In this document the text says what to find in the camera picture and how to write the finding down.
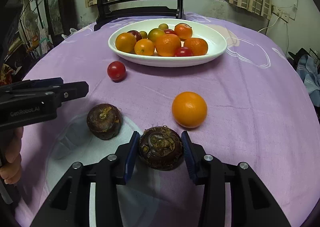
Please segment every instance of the wall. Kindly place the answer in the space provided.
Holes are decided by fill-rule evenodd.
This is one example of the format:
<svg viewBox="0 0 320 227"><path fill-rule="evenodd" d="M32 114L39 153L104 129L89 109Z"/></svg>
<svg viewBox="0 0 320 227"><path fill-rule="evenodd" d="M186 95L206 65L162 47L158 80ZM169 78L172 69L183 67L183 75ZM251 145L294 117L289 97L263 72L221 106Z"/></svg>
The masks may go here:
<svg viewBox="0 0 320 227"><path fill-rule="evenodd" d="M272 28L267 29L266 35L279 45L283 52L287 51L287 47L288 51L293 53L296 53L301 47L307 51L309 48L320 51L320 33L318 31L320 27L320 12L313 0L272 0L272 2L275 6L284 7L282 9L290 14L290 20L287 24L279 19ZM149 0L121 3L111 6L111 9L156 5L176 7L174 0ZM75 0L75 6L78 28L95 22L98 16L96 6L86 8L84 0ZM31 8L36 8L34 1L31 2ZM47 26L43 0L39 0L39 9L41 17ZM268 26L266 19L230 5L226 0L184 0L184 10L185 12L194 12L208 17L224 19L256 31ZM272 15L270 24L273 24L275 20L276 16Z"/></svg>
<svg viewBox="0 0 320 227"><path fill-rule="evenodd" d="M289 23L279 19L266 35L271 38L284 53L296 53L300 48L309 48L320 52L320 12L313 0L272 0L273 5L290 14ZM276 21L273 14L270 24Z"/></svg>
<svg viewBox="0 0 320 227"><path fill-rule="evenodd" d="M75 0L75 5L79 28L95 22L98 17L98 10L96 6L86 8L84 0ZM141 0L112 5L110 9L114 10L128 7L161 5L169 8L177 7L175 0ZM236 6L232 6L226 0L184 0L184 11L227 20L256 31L268 26L268 21L263 17L249 13L248 11Z"/></svg>

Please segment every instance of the electrical cable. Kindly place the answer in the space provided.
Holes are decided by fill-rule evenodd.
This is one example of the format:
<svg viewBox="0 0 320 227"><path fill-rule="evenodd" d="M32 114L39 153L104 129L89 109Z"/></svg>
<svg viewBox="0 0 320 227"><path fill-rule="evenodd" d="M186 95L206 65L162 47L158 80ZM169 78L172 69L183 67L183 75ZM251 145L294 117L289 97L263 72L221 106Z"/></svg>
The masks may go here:
<svg viewBox="0 0 320 227"><path fill-rule="evenodd" d="M29 3L26 5L26 7L22 10L20 17L22 17L23 12L27 9L27 7L30 5L32 0L29 0Z"/></svg>
<svg viewBox="0 0 320 227"><path fill-rule="evenodd" d="M275 6L275 5L273 5L274 7L277 7L277 8L290 8L290 7L295 7L295 5L292 5L292 6L290 6L290 7L278 7L278 6Z"/></svg>
<svg viewBox="0 0 320 227"><path fill-rule="evenodd" d="M288 49L289 49L289 30L288 30L288 23L286 23L287 25L287 36L288 36L288 46L287 46L287 50L285 52L285 58L287 58L287 53L288 53Z"/></svg>
<svg viewBox="0 0 320 227"><path fill-rule="evenodd" d="M276 24L276 22L278 21L279 18L280 18L280 17L278 16L277 20L273 23L273 25L260 29L260 30L258 31L258 33L261 32L261 31L264 30L264 29L273 27L273 26Z"/></svg>

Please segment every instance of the dark wooden cabinet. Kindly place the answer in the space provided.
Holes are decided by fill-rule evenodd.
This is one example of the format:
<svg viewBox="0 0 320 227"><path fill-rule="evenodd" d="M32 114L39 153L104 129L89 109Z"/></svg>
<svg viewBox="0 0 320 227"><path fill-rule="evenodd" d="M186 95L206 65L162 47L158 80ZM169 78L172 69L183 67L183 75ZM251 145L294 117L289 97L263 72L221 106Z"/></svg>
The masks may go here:
<svg viewBox="0 0 320 227"><path fill-rule="evenodd" d="M48 32L54 46L63 41L62 34L69 35L70 28L77 28L74 0L44 0Z"/></svg>

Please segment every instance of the cherry tomato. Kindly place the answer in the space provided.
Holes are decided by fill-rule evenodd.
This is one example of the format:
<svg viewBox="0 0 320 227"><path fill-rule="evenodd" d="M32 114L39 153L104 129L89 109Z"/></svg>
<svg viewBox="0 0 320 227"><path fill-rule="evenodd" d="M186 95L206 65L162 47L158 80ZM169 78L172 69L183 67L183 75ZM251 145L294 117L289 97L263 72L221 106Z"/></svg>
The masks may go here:
<svg viewBox="0 0 320 227"><path fill-rule="evenodd" d="M128 33L133 34L137 42L142 39L141 34L136 30L130 30Z"/></svg>
<svg viewBox="0 0 320 227"><path fill-rule="evenodd" d="M193 52L188 47L180 47L176 50L175 56L183 57L183 56L193 56Z"/></svg>
<svg viewBox="0 0 320 227"><path fill-rule="evenodd" d="M176 34L176 32L173 31L172 29L166 29L166 30L164 30L164 32L165 32L166 34Z"/></svg>
<svg viewBox="0 0 320 227"><path fill-rule="evenodd" d="M108 66L107 73L111 80L122 80L125 77L125 66L119 61L112 62Z"/></svg>

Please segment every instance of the wall outlet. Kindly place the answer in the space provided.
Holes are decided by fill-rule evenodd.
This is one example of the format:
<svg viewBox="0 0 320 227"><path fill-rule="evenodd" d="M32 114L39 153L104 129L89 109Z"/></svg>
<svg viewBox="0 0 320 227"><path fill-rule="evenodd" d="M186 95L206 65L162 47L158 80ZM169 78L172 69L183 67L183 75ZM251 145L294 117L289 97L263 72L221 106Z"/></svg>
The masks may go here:
<svg viewBox="0 0 320 227"><path fill-rule="evenodd" d="M284 12L281 8L272 6L272 13L279 16L281 19L283 19L287 23L289 22L290 15Z"/></svg>

